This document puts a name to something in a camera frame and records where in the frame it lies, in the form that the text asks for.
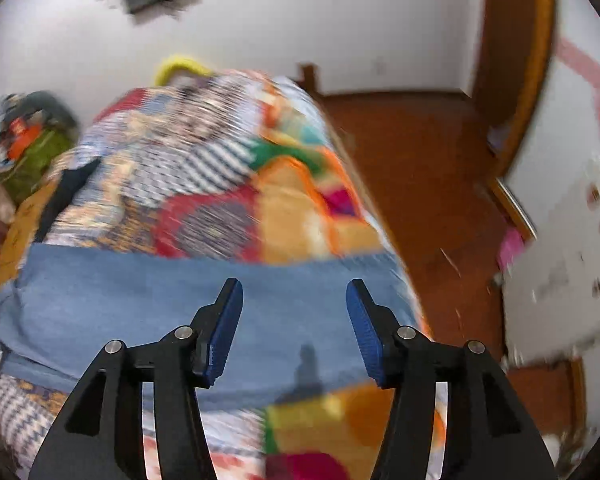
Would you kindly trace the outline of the blue denim jeans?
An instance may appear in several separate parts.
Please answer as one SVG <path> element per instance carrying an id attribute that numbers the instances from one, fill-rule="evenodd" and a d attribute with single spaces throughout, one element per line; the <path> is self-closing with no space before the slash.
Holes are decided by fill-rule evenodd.
<path id="1" fill-rule="evenodd" d="M 346 308 L 355 278 L 401 323 L 416 323 L 413 294 L 388 252 L 268 266 L 36 244 L 1 289 L 1 368 L 68 392 L 108 341 L 159 340 L 212 304 L 228 278 L 242 283 L 244 308 L 223 375 L 199 397 L 205 411 L 263 408 L 365 382 Z"/>

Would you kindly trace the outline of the white cabinet with stickers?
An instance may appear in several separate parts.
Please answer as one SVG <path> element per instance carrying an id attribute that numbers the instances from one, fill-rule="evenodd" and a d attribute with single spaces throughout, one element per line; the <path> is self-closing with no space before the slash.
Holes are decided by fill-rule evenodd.
<path id="1" fill-rule="evenodd" d="M 600 156 L 507 269 L 502 293 L 514 367 L 573 358 L 600 342 Z"/>

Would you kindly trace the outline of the black folded garment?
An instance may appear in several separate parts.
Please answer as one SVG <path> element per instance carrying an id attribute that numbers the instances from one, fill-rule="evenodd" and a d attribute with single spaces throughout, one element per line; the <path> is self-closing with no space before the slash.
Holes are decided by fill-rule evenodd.
<path id="1" fill-rule="evenodd" d="M 73 197 L 84 187 L 101 161 L 102 159 L 97 157 L 80 168 L 66 169 L 62 172 L 55 191 L 42 210 L 38 230 L 33 237 L 35 243 L 45 240 L 56 218 L 71 204 Z"/>

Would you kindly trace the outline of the green patterned storage bag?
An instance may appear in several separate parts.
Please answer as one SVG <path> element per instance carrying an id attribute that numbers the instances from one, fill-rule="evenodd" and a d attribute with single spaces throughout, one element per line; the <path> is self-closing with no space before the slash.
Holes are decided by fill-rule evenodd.
<path id="1" fill-rule="evenodd" d="M 61 154 L 74 147 L 67 133 L 45 128 L 33 143 L 24 150 L 12 169 L 0 174 L 0 182 L 10 199 L 19 206 L 32 195 L 42 182 L 42 177 Z"/>

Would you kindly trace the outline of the colourful orange fleece blanket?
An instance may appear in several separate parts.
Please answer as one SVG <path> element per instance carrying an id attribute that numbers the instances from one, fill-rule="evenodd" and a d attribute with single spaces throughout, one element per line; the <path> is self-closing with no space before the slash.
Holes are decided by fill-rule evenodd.
<path id="1" fill-rule="evenodd" d="M 370 255 L 389 245 L 358 196 L 352 169 L 323 111 L 298 84 L 268 82 L 263 136 L 272 143 L 257 171 L 261 257 L 300 263 Z M 302 344 L 294 388 L 264 411 L 270 479 L 366 479 L 375 466 L 393 394 L 366 376 L 329 387 L 316 344 Z"/>

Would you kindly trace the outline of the patchwork patterned bedspread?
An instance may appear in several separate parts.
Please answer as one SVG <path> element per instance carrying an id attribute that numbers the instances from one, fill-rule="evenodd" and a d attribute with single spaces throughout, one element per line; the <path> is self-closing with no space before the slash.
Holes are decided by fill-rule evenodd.
<path id="1" fill-rule="evenodd" d="M 47 179 L 102 161 L 42 243 L 266 263 L 257 171 L 271 78 L 246 72 L 135 89 L 100 114 Z"/>

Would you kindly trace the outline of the orange box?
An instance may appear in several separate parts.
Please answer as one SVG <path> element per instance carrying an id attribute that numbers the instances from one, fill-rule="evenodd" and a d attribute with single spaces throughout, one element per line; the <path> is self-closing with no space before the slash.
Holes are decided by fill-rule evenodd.
<path id="1" fill-rule="evenodd" d="M 9 125 L 9 131 L 12 133 L 12 144 L 7 154 L 10 160 L 17 160 L 41 135 L 43 126 L 38 122 L 29 125 L 23 118 L 17 118 Z"/>

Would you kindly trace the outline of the yellow round object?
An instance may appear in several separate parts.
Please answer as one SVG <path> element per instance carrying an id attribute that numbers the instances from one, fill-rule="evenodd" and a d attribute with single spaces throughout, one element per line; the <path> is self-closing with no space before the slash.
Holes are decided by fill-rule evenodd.
<path id="1" fill-rule="evenodd" d="M 158 65 L 154 76 L 154 85 L 157 87 L 167 86 L 173 77 L 179 73 L 210 77 L 213 75 L 213 70 L 189 56 L 174 54 L 162 60 Z"/>

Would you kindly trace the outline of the brown wooden door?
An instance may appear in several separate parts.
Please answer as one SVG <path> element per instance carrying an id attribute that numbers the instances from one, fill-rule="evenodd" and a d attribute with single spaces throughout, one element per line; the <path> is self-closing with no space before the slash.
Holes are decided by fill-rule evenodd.
<path id="1" fill-rule="evenodd" d="M 556 0 L 484 0 L 481 44 L 471 99 L 506 138 L 490 171 L 505 177 L 538 104 L 552 54 Z"/>

